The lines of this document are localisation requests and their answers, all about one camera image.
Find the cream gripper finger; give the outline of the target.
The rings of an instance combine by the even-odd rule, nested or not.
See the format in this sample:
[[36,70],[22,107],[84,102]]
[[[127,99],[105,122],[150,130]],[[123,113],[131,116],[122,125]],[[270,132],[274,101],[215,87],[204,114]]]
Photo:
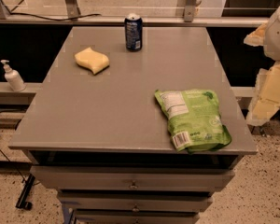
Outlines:
[[262,126],[280,109],[280,62],[269,69],[260,68],[246,122]]
[[265,30],[267,28],[267,22],[259,26],[255,31],[247,35],[244,39],[244,43],[248,46],[258,47],[264,44]]

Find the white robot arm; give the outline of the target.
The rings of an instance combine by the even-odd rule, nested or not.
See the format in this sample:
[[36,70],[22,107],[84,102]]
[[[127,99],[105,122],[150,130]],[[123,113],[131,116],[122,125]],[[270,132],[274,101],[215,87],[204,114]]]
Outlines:
[[260,68],[246,116],[249,125],[262,126],[280,109],[280,7],[267,22],[247,35],[244,43],[262,46],[265,56],[274,60],[268,70]]

